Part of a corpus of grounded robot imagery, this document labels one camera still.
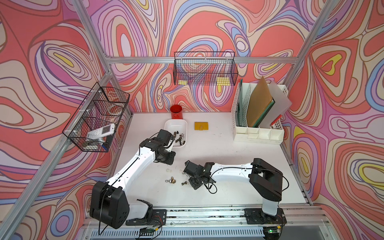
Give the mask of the brown wooden knight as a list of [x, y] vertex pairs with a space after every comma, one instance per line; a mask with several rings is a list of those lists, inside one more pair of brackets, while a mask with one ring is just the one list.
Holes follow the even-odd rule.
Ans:
[[176, 139], [177, 146], [183, 146], [186, 143], [185, 135], [180, 134], [179, 137]]

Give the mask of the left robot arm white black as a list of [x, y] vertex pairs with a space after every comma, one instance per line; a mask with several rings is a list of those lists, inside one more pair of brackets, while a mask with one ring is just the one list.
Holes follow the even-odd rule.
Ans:
[[174, 141], [173, 134], [161, 129], [141, 142], [137, 153], [117, 174], [93, 186], [90, 217], [114, 229], [129, 220], [149, 221], [153, 205], [140, 199], [129, 203], [129, 189], [151, 163], [173, 164]]

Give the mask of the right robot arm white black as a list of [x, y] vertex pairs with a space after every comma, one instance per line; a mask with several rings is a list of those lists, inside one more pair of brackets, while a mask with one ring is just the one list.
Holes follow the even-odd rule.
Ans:
[[185, 162], [183, 173], [189, 176], [189, 183], [194, 190], [204, 186], [210, 194], [212, 188], [217, 189], [218, 182], [249, 183], [263, 198], [262, 211], [275, 217], [278, 214], [279, 203], [282, 200], [283, 173], [260, 158], [242, 165], [223, 165], [213, 162], [197, 165], [191, 161]]

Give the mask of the white storage tray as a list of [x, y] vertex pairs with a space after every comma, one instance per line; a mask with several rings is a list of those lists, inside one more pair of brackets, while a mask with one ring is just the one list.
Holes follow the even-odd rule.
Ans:
[[165, 123], [164, 130], [170, 132], [174, 137], [174, 148], [181, 148], [187, 143], [188, 123], [182, 119], [170, 119]]

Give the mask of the gold silver chess piece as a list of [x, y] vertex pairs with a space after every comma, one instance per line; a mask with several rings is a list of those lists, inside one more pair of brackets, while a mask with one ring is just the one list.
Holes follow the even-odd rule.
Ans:
[[169, 180], [165, 180], [165, 182], [170, 184], [175, 184], [176, 180], [173, 177], [171, 177]]

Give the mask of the red cup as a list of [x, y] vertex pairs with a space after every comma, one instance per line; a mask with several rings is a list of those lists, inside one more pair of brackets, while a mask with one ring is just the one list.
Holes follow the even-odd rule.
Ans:
[[180, 105], [172, 105], [170, 107], [171, 111], [171, 118], [176, 120], [182, 120], [183, 119], [183, 107]]

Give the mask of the white remote control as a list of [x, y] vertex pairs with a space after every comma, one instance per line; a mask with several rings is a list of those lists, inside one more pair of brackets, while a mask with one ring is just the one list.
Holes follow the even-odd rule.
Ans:
[[114, 132], [115, 132], [115, 124], [109, 124], [104, 127], [88, 132], [87, 138], [91, 140], [99, 140], [104, 137], [113, 135]]

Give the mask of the green folder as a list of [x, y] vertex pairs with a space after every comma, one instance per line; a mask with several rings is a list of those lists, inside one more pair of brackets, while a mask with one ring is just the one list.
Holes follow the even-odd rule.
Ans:
[[239, 97], [238, 97], [238, 127], [243, 126], [243, 79], [239, 83]]

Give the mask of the white file organizer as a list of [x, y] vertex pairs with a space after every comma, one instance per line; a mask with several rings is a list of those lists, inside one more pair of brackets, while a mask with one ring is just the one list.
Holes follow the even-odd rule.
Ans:
[[[250, 96], [257, 84], [243, 83], [243, 102], [249, 101]], [[280, 120], [277, 120], [270, 128], [249, 128], [247, 126], [238, 127], [238, 97], [239, 97], [239, 84], [236, 88], [234, 101], [231, 107], [232, 116], [232, 133], [235, 142], [255, 143], [255, 144], [272, 144], [280, 145], [283, 142], [285, 131]], [[243, 112], [247, 107], [243, 103]]]

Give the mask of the yellow sponge in basket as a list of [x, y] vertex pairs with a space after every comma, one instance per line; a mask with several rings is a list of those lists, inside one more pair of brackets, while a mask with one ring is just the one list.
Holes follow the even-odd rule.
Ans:
[[231, 80], [229, 77], [217, 77], [217, 86], [230, 86]]

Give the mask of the brown cardboard folder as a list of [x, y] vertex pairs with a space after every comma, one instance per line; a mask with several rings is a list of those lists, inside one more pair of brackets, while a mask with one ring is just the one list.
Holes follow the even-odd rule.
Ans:
[[250, 96], [247, 110], [248, 127], [259, 127], [274, 104], [275, 101], [270, 93], [267, 81], [262, 77]]

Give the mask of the grey folder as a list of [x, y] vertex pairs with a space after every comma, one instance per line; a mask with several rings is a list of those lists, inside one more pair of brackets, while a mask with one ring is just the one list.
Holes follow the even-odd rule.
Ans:
[[259, 125], [260, 128], [264, 129], [270, 128], [292, 105], [288, 98], [288, 89], [285, 85], [271, 82], [269, 90], [275, 103]]

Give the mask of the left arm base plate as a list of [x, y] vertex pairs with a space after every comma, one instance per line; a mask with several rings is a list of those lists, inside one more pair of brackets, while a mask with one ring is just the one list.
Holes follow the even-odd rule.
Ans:
[[127, 220], [126, 226], [162, 226], [166, 221], [166, 209], [150, 209], [142, 219]]

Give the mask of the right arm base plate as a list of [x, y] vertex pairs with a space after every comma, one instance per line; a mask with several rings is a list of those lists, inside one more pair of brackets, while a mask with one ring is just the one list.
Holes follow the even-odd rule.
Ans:
[[287, 219], [282, 208], [277, 209], [277, 214], [271, 216], [265, 214], [261, 208], [244, 209], [248, 225], [285, 225]]

